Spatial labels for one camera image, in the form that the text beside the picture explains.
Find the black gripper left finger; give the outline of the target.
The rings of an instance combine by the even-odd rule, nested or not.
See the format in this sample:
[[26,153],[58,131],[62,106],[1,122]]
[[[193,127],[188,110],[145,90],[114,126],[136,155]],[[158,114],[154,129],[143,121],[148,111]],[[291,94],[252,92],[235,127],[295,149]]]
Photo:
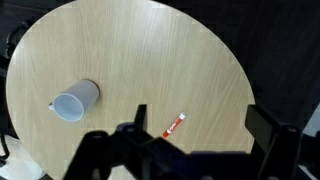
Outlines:
[[147,129],[147,105],[146,104],[140,104],[137,108],[137,112],[134,119],[134,124],[142,129]]

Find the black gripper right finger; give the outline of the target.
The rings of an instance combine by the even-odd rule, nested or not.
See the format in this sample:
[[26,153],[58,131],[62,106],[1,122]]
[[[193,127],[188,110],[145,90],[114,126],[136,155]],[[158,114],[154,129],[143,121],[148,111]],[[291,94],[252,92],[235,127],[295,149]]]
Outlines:
[[265,155],[260,180],[293,180],[301,149],[302,133],[292,124],[279,123],[257,105],[249,105],[245,127]]

